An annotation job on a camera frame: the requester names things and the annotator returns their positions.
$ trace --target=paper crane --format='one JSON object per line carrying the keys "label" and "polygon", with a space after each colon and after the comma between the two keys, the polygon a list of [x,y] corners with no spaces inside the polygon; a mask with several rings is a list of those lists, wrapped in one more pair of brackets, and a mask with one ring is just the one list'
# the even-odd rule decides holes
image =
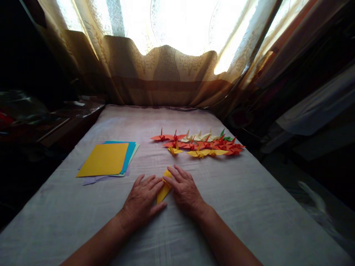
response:
{"label": "paper crane", "polygon": [[212,141],[217,140],[219,138],[220,138],[220,136],[212,136],[212,130],[210,129],[210,136],[208,138],[208,142],[212,142]]}
{"label": "paper crane", "polygon": [[240,152],[242,152],[242,148],[228,148],[226,155],[239,155]]}
{"label": "paper crane", "polygon": [[165,140],[169,140],[169,139],[174,139],[174,136],[173,135],[163,135],[163,128],[162,128],[160,135],[151,137],[151,139],[158,140],[158,141],[165,141]]}
{"label": "paper crane", "polygon": [[211,135],[211,133],[207,133],[207,134],[204,134],[204,135],[201,135],[201,131],[200,131],[200,133],[197,135],[197,134],[195,134],[194,136],[195,136],[195,141],[206,141],[206,139],[207,139],[207,137],[208,136],[210,136]]}
{"label": "paper crane", "polygon": [[173,136],[169,135],[169,138],[166,137],[166,139],[169,139],[169,140],[174,140],[174,141],[178,141],[179,139],[183,139],[186,135],[176,135],[176,131],[175,130],[175,134]]}
{"label": "paper crane", "polygon": [[209,137],[210,137],[210,136],[208,136],[204,142],[200,142],[200,141],[199,141],[199,142],[197,142],[197,144],[200,144],[202,149],[213,148],[213,146],[214,146],[215,144],[212,143],[212,142],[210,142],[210,143],[208,142]]}
{"label": "paper crane", "polygon": [[212,150],[208,150],[210,153],[209,153],[209,156],[211,157],[216,157],[217,155],[223,155],[223,154],[227,154],[228,151],[225,151],[225,150],[215,150],[212,148]]}
{"label": "paper crane", "polygon": [[163,144],[163,146],[168,147],[168,148],[169,147],[176,148],[176,145],[177,145],[177,141],[168,142],[168,143]]}
{"label": "paper crane", "polygon": [[187,154],[193,157],[203,158],[210,153],[210,150],[200,150],[200,148],[201,148],[201,144],[198,146],[196,151],[189,151]]}
{"label": "paper crane", "polygon": [[223,145],[227,145],[227,141],[224,140],[224,135],[221,136],[218,140],[214,141],[215,146],[223,146]]}
{"label": "paper crane", "polygon": [[180,144],[180,148],[189,149],[189,150],[191,150],[191,151],[197,149],[197,148],[198,148],[198,145],[193,143],[193,139],[194,139],[194,138],[195,138],[195,137],[192,138],[191,143],[182,143],[182,144]]}
{"label": "paper crane", "polygon": [[169,150],[169,152],[170,152],[173,156],[175,156],[175,155],[178,154],[178,153],[183,152],[182,150],[179,150],[179,143],[178,143],[178,142],[176,142],[176,148],[174,148],[174,147],[168,147],[168,150]]}
{"label": "paper crane", "polygon": [[232,140],[233,140],[232,137],[225,137],[224,129],[223,129],[222,132],[221,132],[220,137],[221,137],[221,136],[223,136],[223,139],[226,140],[226,141],[232,141]]}
{"label": "paper crane", "polygon": [[180,141],[185,142],[185,143],[190,142],[195,136],[194,135],[189,136],[189,133],[190,133],[190,130],[187,131],[186,136],[183,139],[181,139]]}

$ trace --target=person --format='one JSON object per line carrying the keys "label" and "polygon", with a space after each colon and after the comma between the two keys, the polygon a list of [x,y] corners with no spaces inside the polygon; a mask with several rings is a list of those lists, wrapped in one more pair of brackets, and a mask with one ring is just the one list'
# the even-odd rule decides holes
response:
{"label": "person", "polygon": [[262,265],[202,199],[191,174],[179,166],[174,165],[174,168],[168,167],[168,170],[175,180],[152,175],[142,181],[144,175],[140,175],[123,208],[61,265],[108,264],[130,235],[167,206],[166,202],[153,206],[157,193],[164,185],[163,179],[173,188],[179,209],[200,227],[220,265]]}

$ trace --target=light blue paper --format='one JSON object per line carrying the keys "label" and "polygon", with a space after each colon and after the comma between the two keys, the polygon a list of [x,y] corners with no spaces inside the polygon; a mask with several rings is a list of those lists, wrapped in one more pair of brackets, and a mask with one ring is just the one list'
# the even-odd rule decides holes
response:
{"label": "light blue paper", "polygon": [[112,144],[112,143],[128,143],[125,162],[123,163],[122,171],[120,172],[120,174],[124,174],[127,171],[127,167],[129,165],[129,160],[132,157],[134,148],[136,147],[136,143],[135,142],[129,142],[129,141],[111,141],[111,140],[108,140],[108,141],[105,141],[104,144]]}

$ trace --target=cloth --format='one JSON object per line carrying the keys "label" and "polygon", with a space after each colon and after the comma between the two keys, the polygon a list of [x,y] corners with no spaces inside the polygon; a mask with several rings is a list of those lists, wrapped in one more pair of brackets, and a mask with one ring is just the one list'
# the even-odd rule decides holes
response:
{"label": "cloth", "polygon": [[355,102],[355,64],[300,101],[276,123],[291,134],[310,136]]}
{"label": "cloth", "polygon": [[[123,206],[140,174],[162,175],[178,164],[204,198],[264,265],[352,265],[338,244],[306,213],[248,150],[237,157],[173,157],[150,137],[160,133],[220,133],[204,110],[108,105],[97,122],[0,235],[1,265],[58,265],[99,231]],[[232,136],[225,130],[226,136]],[[96,144],[136,141],[129,177],[82,186],[78,166]],[[167,208],[131,236],[112,265],[217,265],[191,219]]]}

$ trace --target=curtain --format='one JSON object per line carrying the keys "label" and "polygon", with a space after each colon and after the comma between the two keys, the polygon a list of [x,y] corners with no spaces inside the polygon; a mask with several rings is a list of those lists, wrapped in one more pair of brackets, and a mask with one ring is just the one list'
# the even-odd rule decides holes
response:
{"label": "curtain", "polygon": [[38,27],[82,91],[119,105],[200,108],[223,104],[307,3],[38,1],[46,20]]}

